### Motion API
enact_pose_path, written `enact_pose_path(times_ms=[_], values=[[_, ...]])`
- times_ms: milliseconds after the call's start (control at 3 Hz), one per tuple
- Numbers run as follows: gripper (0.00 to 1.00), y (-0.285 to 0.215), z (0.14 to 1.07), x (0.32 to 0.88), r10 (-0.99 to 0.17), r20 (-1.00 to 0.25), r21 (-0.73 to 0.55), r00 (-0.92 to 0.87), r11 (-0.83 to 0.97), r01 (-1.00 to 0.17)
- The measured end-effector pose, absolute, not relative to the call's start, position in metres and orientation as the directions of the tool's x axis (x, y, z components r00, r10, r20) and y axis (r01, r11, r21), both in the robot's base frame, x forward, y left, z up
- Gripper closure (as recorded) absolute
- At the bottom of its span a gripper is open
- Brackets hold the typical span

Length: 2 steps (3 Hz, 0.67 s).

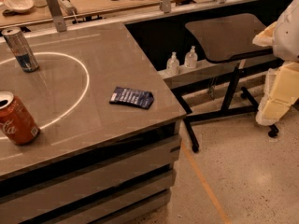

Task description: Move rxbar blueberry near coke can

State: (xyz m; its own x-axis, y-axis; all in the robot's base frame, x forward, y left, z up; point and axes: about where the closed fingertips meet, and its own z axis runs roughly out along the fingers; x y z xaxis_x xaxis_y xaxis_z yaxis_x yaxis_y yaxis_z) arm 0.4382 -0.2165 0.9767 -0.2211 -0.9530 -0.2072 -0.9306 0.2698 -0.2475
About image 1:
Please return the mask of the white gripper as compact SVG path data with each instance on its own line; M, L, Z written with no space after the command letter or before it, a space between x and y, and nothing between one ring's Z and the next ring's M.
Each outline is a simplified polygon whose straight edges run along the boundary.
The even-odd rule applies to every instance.
M257 46L273 46L274 55L285 62L269 69L264 96L259 103L256 121L263 126L278 122L299 99L299 0L292 0L279 16L252 40Z

